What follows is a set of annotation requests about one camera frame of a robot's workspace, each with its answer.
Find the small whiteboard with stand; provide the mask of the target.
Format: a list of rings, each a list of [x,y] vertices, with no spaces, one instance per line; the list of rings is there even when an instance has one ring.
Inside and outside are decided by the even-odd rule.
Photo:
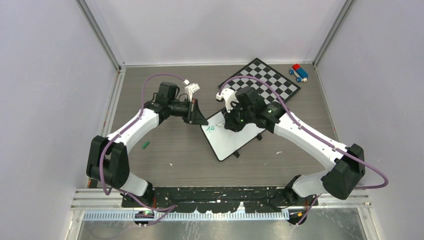
[[[216,126],[225,123],[223,116],[224,108],[207,118],[208,125],[201,125],[200,130],[205,136],[218,161],[224,161],[234,155],[240,156],[239,150],[254,139],[261,140],[264,128],[259,128],[253,123],[247,124],[243,130],[233,132],[224,126]]]

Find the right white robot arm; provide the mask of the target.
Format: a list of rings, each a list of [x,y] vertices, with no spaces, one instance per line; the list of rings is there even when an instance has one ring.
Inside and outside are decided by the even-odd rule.
[[[280,102],[266,103],[255,88],[246,86],[238,91],[225,88],[215,98],[225,103],[222,113],[226,130],[240,132],[246,125],[254,124],[291,141],[324,166],[321,172],[296,175],[286,185],[283,195],[291,205],[325,193],[346,200],[365,175],[363,165],[344,155],[348,153],[363,161],[364,150],[359,145],[348,147],[314,129],[306,131],[307,125],[289,114]]]

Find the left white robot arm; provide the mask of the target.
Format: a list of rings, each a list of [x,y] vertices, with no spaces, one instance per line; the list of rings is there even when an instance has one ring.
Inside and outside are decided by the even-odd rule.
[[[135,144],[149,131],[170,116],[181,117],[190,125],[205,126],[207,119],[199,109],[193,94],[200,89],[196,83],[184,82],[185,99],[180,100],[180,88],[171,82],[162,82],[142,110],[117,131],[106,137],[95,136],[90,145],[86,175],[107,186],[134,195],[141,207],[153,202],[153,185],[130,171],[129,153]]]

